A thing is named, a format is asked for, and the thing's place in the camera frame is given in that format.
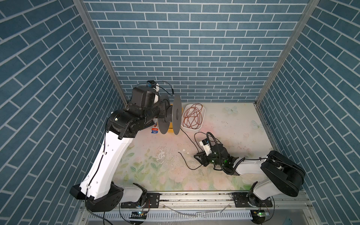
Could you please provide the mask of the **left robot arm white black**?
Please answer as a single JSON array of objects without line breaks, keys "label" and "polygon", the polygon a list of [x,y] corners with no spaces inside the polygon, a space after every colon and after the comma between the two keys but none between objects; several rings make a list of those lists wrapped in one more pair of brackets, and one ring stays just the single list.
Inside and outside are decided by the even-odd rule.
[{"label": "left robot arm white black", "polygon": [[180,96],[171,103],[168,96],[161,96],[152,85],[137,86],[132,91],[128,105],[111,114],[106,122],[104,141],[84,180],[74,185],[70,194],[85,201],[91,212],[109,212],[121,203],[141,208],[147,203],[147,190],[134,183],[132,186],[116,185],[112,178],[126,149],[137,133],[156,122],[162,134],[173,125],[178,134],[182,119]]}]

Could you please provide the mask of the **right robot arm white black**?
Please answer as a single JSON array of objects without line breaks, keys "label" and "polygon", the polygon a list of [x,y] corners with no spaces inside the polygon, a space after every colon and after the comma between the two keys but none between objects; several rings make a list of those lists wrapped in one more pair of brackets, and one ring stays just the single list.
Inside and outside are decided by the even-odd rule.
[{"label": "right robot arm white black", "polygon": [[277,151],[270,151],[259,158],[233,157],[222,144],[210,145],[201,142],[203,152],[194,155],[202,166],[214,165],[214,170],[227,175],[258,174],[266,176],[264,181],[255,181],[245,195],[243,204],[261,207],[271,197],[285,194],[297,197],[305,180],[305,170]]}]

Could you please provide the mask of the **grey perforated cable spool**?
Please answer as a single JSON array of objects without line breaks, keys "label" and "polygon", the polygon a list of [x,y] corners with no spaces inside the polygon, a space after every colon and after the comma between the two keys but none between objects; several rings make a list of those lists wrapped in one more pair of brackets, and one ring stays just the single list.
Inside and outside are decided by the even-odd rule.
[{"label": "grey perforated cable spool", "polygon": [[[181,120],[182,120],[182,101],[180,96],[174,96],[173,100],[173,132],[175,135],[178,135],[181,129]],[[158,120],[158,128],[160,133],[166,134],[169,129],[169,122],[161,122]]]}]

